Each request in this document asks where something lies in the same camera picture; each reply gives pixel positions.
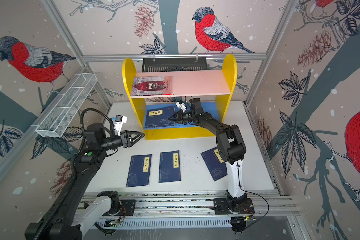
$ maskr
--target black cable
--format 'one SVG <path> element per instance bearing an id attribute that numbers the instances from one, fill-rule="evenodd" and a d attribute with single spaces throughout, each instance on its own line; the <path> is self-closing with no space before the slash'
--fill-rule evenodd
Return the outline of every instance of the black cable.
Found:
<path id="1" fill-rule="evenodd" d="M 220 155 L 222 155 L 223 157 L 225 157 L 225 158 L 227 158 L 227 159 L 232 160 L 232 161 L 235 162 L 235 160 L 233 160 L 233 159 L 225 156 L 224 154 L 222 154 L 221 151 L 220 151 L 220 149 L 219 149 L 219 146 L 217 146 L 217 149 L 219 150 L 219 154 L 220 154 Z M 268 203 L 268 201 L 267 201 L 264 197 L 260 196 L 259 194 L 254 193 L 254 192 L 250 192 L 250 191 L 248 191 L 248 190 L 245 191 L 244 189 L 241 188 L 241 184 L 240 184 L 240 174 L 239 174 L 239 164 L 237 164 L 237 178 L 238 178 L 238 180 L 239 180 L 239 187 L 240 187 L 240 189 L 241 189 L 243 192 L 249 192 L 249 193 L 251 193 L 251 194 L 258 195 L 259 197 L 261 197 L 262 199 L 264 199 L 264 201 L 265 201 L 265 202 L 267 203 L 267 205 L 268 205 L 268 210 L 267 210 L 267 212 L 264 214 L 264 216 L 262 216 L 262 217 L 259 218 L 256 222 L 254 222 L 254 223 L 252 223 L 251 225 L 249 225 L 248 227 L 246 227 L 246 228 L 244 229 L 244 230 L 246 230 L 246 229 L 248 229 L 250 226 L 252 226 L 253 224 L 259 222 L 261 219 L 263 219 L 263 218 L 268 214 L 268 212 L 269 212 L 269 203 Z"/>
<path id="2" fill-rule="evenodd" d="M 112 120 L 110 118 L 108 118 L 107 115 L 105 115 L 104 113 L 102 113 L 101 111 L 95 109 L 95 108 L 86 108 L 84 109 L 84 111 L 81 112 L 80 115 L 80 126 L 81 126 L 81 130 L 83 132 L 83 137 L 81 140 L 81 144 L 79 147 L 79 150 L 77 151 L 77 155 L 76 157 L 72 160 L 71 162 L 71 179 L 69 180 L 68 185 L 64 188 L 64 192 L 62 193 L 62 197 L 60 198 L 60 201 L 56 204 L 55 208 L 49 213 L 48 218 L 46 218 L 46 220 L 44 220 L 43 224 L 39 227 L 39 229 L 37 230 L 33 240 L 38 240 L 40 235 L 44 232 L 44 230 L 46 229 L 46 227 L 48 226 L 48 224 L 51 222 L 52 218 L 54 217 L 54 215 L 58 212 L 58 209 L 61 207 L 62 203 L 64 202 L 64 200 L 66 199 L 66 197 L 68 196 L 69 192 L 71 191 L 73 185 L 75 184 L 76 178 L 77 178 L 77 172 L 76 172 L 76 168 L 75 168 L 75 160 L 77 159 L 77 156 L 79 156 L 79 154 L 81 153 L 81 150 L 85 144 L 85 140 L 86 137 L 84 136 L 84 114 L 87 111 L 94 111 L 96 113 L 100 113 L 102 116 L 104 116 L 110 124 L 110 127 L 112 128 L 111 130 L 111 136 L 114 137 L 115 135 L 115 127 L 114 124 L 112 122 Z"/>

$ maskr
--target white tabletop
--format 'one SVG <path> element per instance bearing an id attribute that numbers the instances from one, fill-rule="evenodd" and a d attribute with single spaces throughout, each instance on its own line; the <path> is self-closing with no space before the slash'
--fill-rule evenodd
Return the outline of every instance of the white tabletop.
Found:
<path id="1" fill-rule="evenodd" d="M 122 130 L 141 131 L 130 103 L 114 103 L 108 116 L 116 115 L 128 117 Z M 239 127 L 247 148 L 243 161 L 244 189 L 249 191 L 274 189 L 242 102 L 230 103 L 224 123 L 236 124 Z M 201 152 L 214 147 L 216 147 L 216 137 L 149 141 L 143 138 L 133 147 L 125 149 L 120 147 L 116 154 L 107 157 L 89 183 L 86 194 L 110 190 L 140 194 L 196 194 L 225 191 L 228 177 L 225 176 L 214 182 L 200 155 Z M 180 151 L 181 182 L 158 183 L 160 152 L 176 150 Z M 131 156 L 144 154 L 152 154 L 149 186 L 125 187 Z"/>

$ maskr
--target wire mesh basket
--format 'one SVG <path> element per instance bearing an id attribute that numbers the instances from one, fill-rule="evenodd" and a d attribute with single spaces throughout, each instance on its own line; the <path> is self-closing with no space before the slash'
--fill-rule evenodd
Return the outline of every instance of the wire mesh basket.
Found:
<path id="1" fill-rule="evenodd" d="M 71 123 L 81 104 L 97 83 L 93 73 L 82 73 L 74 76 L 72 86 L 62 95 L 56 106 L 44 118 L 36 129 L 42 137 L 61 137 Z"/>

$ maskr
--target robotic arm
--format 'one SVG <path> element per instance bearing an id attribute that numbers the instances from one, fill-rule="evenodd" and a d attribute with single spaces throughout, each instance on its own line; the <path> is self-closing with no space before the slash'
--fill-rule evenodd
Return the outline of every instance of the robotic arm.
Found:
<path id="1" fill-rule="evenodd" d="M 205 113 L 200 98 L 193 98 L 190 101 L 190 111 L 183 101 L 176 105 L 181 109 L 168 118 L 178 124 L 196 125 L 206 128 L 216 135 L 216 145 L 221 158 L 225 161 L 228 174 L 227 203 L 231 212 L 240 212 L 245 208 L 247 195 L 242 188 L 242 166 L 245 144 L 239 127 L 227 125 L 216 120 L 210 113 Z"/>

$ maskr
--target book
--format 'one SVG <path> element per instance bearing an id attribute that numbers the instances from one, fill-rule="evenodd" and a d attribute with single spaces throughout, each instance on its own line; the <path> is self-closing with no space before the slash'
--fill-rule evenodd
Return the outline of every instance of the book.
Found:
<path id="1" fill-rule="evenodd" d="M 148 186 L 152 154 L 131 156 L 126 187 Z"/>
<path id="2" fill-rule="evenodd" d="M 171 94 L 171 76 L 134 77 L 131 96 Z"/>
<path id="3" fill-rule="evenodd" d="M 161 152 L 158 182 L 181 181 L 179 151 Z"/>
<path id="4" fill-rule="evenodd" d="M 174 126 L 175 122 L 168 118 L 175 113 L 175 106 L 167 106 L 158 109 L 147 110 L 145 116 L 145 128 Z"/>
<path id="5" fill-rule="evenodd" d="M 221 159 L 217 147 L 202 152 L 201 155 L 214 181 L 227 175 L 227 167 L 225 162 Z"/>

